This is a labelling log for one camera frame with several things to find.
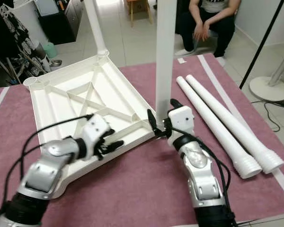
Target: white plastic tube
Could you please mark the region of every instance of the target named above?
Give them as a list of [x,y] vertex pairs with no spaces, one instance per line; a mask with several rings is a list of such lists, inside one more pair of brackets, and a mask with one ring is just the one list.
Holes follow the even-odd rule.
[[271,173],[284,164],[284,161],[273,150],[268,149],[255,135],[246,129],[192,75],[188,75],[186,80],[232,134],[238,138],[242,145],[257,160],[264,173]]
[[245,152],[183,77],[178,77],[177,83],[223,146],[240,177],[246,179],[260,173],[262,169],[256,160]]
[[162,129],[169,110],[177,0],[159,0],[158,5],[156,118]]
[[96,46],[97,46],[97,54],[99,56],[108,55],[108,50],[105,46],[103,35],[101,32],[99,20],[96,14],[96,9],[93,0],[85,0],[84,1],[87,16],[89,18],[89,23],[91,26],[91,30],[93,31],[93,35],[95,38]]

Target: cabinet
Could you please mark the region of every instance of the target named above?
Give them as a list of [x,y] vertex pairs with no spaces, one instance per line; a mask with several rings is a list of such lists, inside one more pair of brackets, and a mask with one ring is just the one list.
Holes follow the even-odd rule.
[[75,42],[82,16],[81,0],[69,0],[64,11],[39,16],[44,33],[53,44]]

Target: hand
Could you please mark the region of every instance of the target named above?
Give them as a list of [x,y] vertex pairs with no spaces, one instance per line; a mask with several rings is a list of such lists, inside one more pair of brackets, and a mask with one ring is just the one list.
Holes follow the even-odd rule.
[[205,41],[208,38],[209,23],[205,21],[203,24],[202,40]]
[[194,39],[199,41],[202,38],[202,33],[203,33],[203,23],[197,23],[195,26],[195,31],[194,31]]

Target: wall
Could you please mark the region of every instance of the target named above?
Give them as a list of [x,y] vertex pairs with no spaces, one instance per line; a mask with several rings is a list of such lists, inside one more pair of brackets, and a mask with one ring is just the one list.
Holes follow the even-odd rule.
[[[260,44],[279,0],[242,0],[236,26],[256,44]],[[265,45],[284,43],[284,5]]]

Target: ribbed plastic end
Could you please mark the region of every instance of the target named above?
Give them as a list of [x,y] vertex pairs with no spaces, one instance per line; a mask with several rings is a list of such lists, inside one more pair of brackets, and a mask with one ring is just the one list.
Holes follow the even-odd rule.
[[260,155],[255,156],[255,159],[261,165],[263,172],[269,174],[284,164],[284,161],[270,149],[261,152]]
[[262,171],[261,166],[251,155],[244,155],[233,162],[233,166],[242,179],[250,178]]

